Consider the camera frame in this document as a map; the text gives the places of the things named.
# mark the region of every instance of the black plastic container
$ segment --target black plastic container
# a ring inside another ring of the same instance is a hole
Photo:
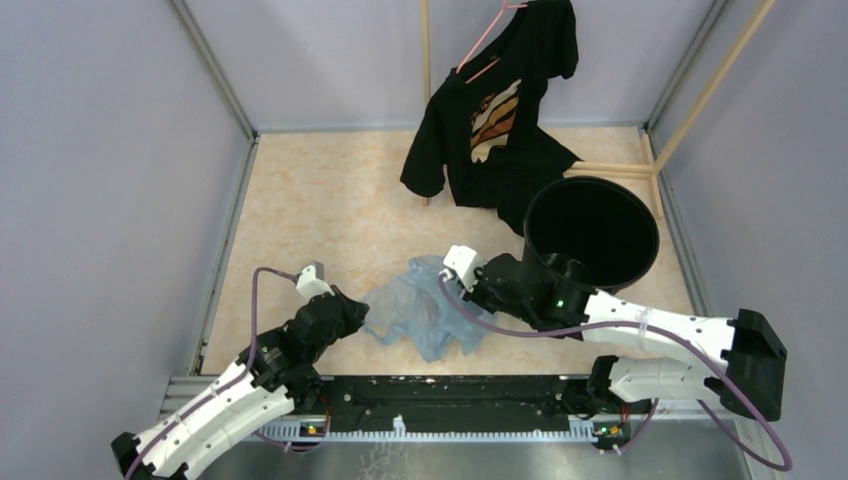
[[[658,250],[657,223],[639,198],[608,180],[566,178],[527,209],[522,283],[536,300],[563,283],[615,293],[645,275]]]

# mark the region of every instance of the blue plastic bag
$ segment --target blue plastic bag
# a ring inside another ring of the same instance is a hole
[[[454,338],[459,340],[463,354],[474,351],[486,330],[465,320],[439,289],[443,258],[428,255],[410,259],[409,271],[370,291],[362,299],[371,307],[365,316],[365,331],[383,345],[408,336],[428,362],[444,357]],[[451,282],[447,286],[450,294],[459,298],[459,285]],[[479,306],[460,303],[477,318],[495,323],[495,317]]]

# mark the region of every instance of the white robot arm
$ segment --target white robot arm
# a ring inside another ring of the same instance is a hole
[[[125,478],[194,480],[262,425],[315,403],[320,378],[312,364],[337,339],[359,330],[368,307],[324,282],[318,262],[293,280],[308,300],[294,319],[255,337],[220,377],[169,418],[112,442]]]
[[[713,403],[752,417],[713,371],[686,345],[650,331],[671,332],[726,373],[768,421],[780,418],[786,349],[768,321],[741,310],[737,318],[699,317],[638,305],[585,285],[579,275],[551,275],[539,281],[511,255],[485,261],[476,251],[454,245],[444,260],[443,276],[465,290],[465,298],[488,311],[503,311],[544,332],[568,327],[631,322],[640,329],[587,329],[578,338],[635,347],[662,358],[634,360],[600,357],[593,368],[595,384],[625,402],[643,399],[692,399]]]

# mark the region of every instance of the marble floor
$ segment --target marble floor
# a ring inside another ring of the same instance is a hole
[[[546,129],[588,162],[645,162],[635,127]],[[406,270],[411,257],[443,255],[468,245],[484,257],[520,258],[523,239],[494,211],[458,208],[445,190],[423,206],[398,181],[412,131],[262,135],[212,326],[203,373],[220,373],[249,343],[250,283],[257,266],[296,273],[312,260],[348,296]],[[648,204],[645,180],[617,180]],[[619,293],[636,303],[691,314],[692,307],[664,221],[654,266]],[[259,331],[294,316],[303,299],[288,281],[263,276]],[[498,324],[528,329],[500,315]],[[565,374],[588,373],[598,355],[640,352],[571,339],[522,339],[487,334],[463,355],[454,342],[444,359],[427,363],[409,339],[382,346],[358,332],[330,347],[316,364],[322,374]]]

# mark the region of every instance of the gray metal frame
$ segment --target gray metal frame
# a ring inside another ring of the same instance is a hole
[[[163,401],[161,412],[162,415],[167,415],[173,412],[175,408],[179,408],[179,405],[182,405],[185,401],[196,395],[200,390],[202,390],[206,385],[208,385],[211,379],[211,377],[208,376],[199,376],[198,373],[200,372],[203,357],[205,355],[205,346],[209,335],[211,334],[212,324],[217,310],[218,300],[220,298],[220,292],[224,282],[224,276],[226,274],[227,263],[230,258],[233,240],[235,238],[236,229],[238,227],[241,210],[244,205],[244,198],[247,193],[250,175],[252,172],[259,144],[259,132],[257,132],[257,130],[254,128],[253,124],[245,113],[244,108],[242,107],[242,104],[238,99],[238,96],[233,90],[230,82],[227,80],[227,77],[221,65],[217,61],[214,52],[206,41],[202,29],[195,21],[194,16],[191,14],[188,5],[185,3],[185,0],[165,1],[169,4],[174,15],[176,16],[176,18],[180,22],[180,25],[184,29],[188,41],[194,47],[198,60],[202,63],[204,69],[209,74],[210,79],[215,85],[215,88],[218,91],[222,102],[225,104],[230,114],[238,123],[242,132],[249,139],[250,145],[246,154],[240,159],[240,161],[244,164],[244,168],[242,169],[241,173],[239,189],[231,204],[232,207],[228,211],[229,225],[226,234],[221,239],[221,255],[216,266],[215,279],[213,285],[211,285],[209,301],[207,304],[206,311],[204,313],[204,321],[202,327],[199,329],[198,334],[194,338],[194,342],[192,343],[193,348],[195,348],[197,354],[194,357],[194,361],[186,367],[186,374],[188,376],[177,376],[171,379]],[[686,78],[692,64],[698,58],[698,55],[700,54],[705,41],[709,37],[710,32],[713,30],[722,13],[724,12],[724,8],[727,4],[728,0],[713,1],[708,14],[704,18],[704,21],[701,23],[701,26],[699,27],[697,33],[690,42],[685,55],[681,59],[673,76],[669,79],[668,85],[663,91],[663,94],[657,102],[657,105],[653,109],[650,117],[644,123],[643,127],[647,132],[650,133],[652,129],[656,126],[656,124],[659,122],[659,120],[662,118],[668,104],[676,95],[681,83]],[[674,192],[670,188],[666,176],[664,174],[660,174],[659,186],[661,190],[662,202],[665,207],[665,212],[668,220],[669,230],[671,232],[672,241],[674,243],[675,251],[677,253],[681,269],[683,270],[684,280],[686,282],[686,287],[689,292],[693,308],[699,315],[709,315],[712,312],[712,308],[710,306],[707,294],[702,286],[703,282],[700,278],[698,262],[692,252],[690,241],[686,235],[686,231],[682,223],[682,219],[680,217],[680,212],[677,208],[677,204],[674,199]],[[705,414],[703,414],[700,408],[697,407],[697,405],[693,402],[664,402],[663,405],[665,407],[665,411],[663,412],[661,410],[663,414],[658,417],[658,420],[691,422],[687,424],[693,425],[693,428],[695,428],[694,426],[698,425],[696,429],[703,428],[700,425],[703,424],[706,416]],[[674,422],[662,423],[665,423],[668,428],[671,428],[671,426],[674,425]],[[749,444],[754,446],[755,449],[758,449],[759,451],[766,451],[769,449],[770,444],[767,442],[767,439],[763,439],[762,435],[759,434],[759,431],[755,428],[751,428],[749,423],[736,421],[735,424],[737,426],[737,432],[739,432],[740,436],[745,439]],[[738,452],[737,458],[740,459],[740,462],[742,462],[743,465],[747,465],[745,472],[747,478],[778,478],[773,471],[761,467],[760,465],[754,463],[747,457],[745,457],[744,460],[741,459],[741,454],[739,454]]]

